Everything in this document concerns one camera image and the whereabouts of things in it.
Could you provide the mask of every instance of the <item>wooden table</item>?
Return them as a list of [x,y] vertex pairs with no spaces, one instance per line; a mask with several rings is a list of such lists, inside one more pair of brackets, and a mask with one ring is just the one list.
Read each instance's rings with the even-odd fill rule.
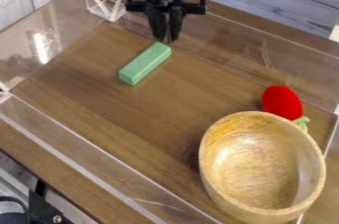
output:
[[[227,10],[211,5],[214,12]],[[198,167],[203,134],[223,116],[259,110],[266,86],[293,78],[302,96],[313,101],[305,102],[305,114],[313,120],[310,134],[325,150],[337,122],[322,109],[330,110],[339,96],[337,89],[329,90],[337,83],[329,81],[335,69],[322,70],[321,77],[311,72],[319,70],[321,61],[337,68],[337,57],[322,46],[327,55],[221,16],[193,16],[170,60],[135,87],[127,86],[117,72],[153,43],[142,14],[129,13],[118,23],[99,24],[12,89],[15,98],[32,106],[16,99],[4,102],[2,149],[102,223],[150,223],[155,217],[166,222],[175,215],[183,223],[190,219],[175,203],[130,200],[110,189],[111,185],[123,189],[123,181],[104,162],[108,156],[171,191],[177,195],[171,200],[181,197],[194,206],[190,211],[209,215],[209,222],[201,223],[239,223],[218,209],[203,187]],[[11,116],[16,122],[4,119]],[[325,192],[303,223],[339,220],[338,146],[337,141],[330,149]],[[129,182],[126,187],[133,193]],[[159,198],[153,191],[146,189],[145,196]],[[150,214],[133,206],[135,202],[158,208],[147,208]]]

